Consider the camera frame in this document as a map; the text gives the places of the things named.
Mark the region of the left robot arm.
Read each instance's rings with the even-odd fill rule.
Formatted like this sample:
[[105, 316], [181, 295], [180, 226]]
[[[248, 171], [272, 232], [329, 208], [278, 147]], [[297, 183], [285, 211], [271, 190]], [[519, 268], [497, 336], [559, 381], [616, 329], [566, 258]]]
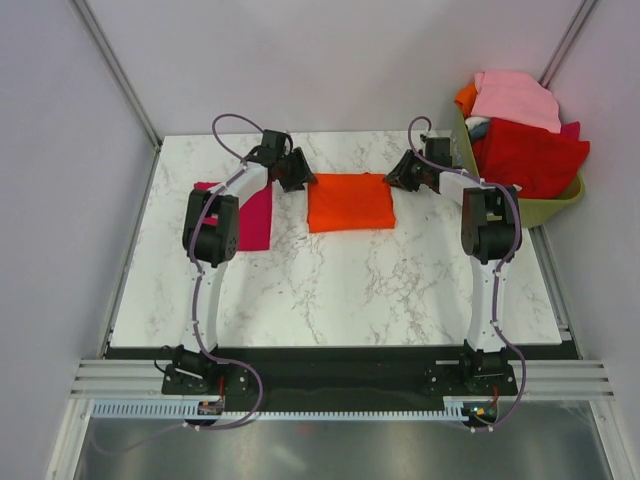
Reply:
[[217, 348], [221, 286], [238, 251], [240, 210], [274, 182], [289, 193], [314, 184], [316, 177], [289, 134], [265, 130], [261, 142], [240, 159], [228, 179], [189, 194], [182, 244], [193, 265], [194, 284], [191, 325], [181, 340], [185, 350], [199, 351], [209, 359]]

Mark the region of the orange t shirt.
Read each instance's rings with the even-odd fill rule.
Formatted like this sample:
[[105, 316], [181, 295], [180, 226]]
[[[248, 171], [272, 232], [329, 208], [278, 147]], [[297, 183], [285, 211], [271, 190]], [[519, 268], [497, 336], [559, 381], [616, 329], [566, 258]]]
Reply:
[[383, 174], [324, 173], [308, 188], [311, 233], [393, 229], [391, 187]]

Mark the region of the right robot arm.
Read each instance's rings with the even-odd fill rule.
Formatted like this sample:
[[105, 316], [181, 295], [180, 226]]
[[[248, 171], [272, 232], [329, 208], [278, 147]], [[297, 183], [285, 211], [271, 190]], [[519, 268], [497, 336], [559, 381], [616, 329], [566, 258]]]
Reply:
[[519, 393], [508, 354], [513, 345], [503, 332], [505, 284], [522, 243], [516, 188], [480, 179], [453, 164], [450, 139], [421, 136], [384, 177], [407, 192], [427, 186], [461, 206], [461, 246], [472, 270], [471, 321], [460, 360], [432, 380], [443, 392], [475, 395]]

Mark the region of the magenta t shirt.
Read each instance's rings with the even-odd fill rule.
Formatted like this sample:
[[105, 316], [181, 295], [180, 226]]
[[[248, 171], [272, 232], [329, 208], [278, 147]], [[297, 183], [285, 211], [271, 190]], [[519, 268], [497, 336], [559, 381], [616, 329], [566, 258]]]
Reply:
[[270, 249], [272, 225], [272, 185], [251, 196], [239, 207], [237, 215], [231, 213], [229, 201], [217, 197], [210, 206], [197, 238], [194, 254], [206, 260], [210, 249], [220, 251], [210, 261], [218, 258], [230, 260], [235, 253], [266, 251]]

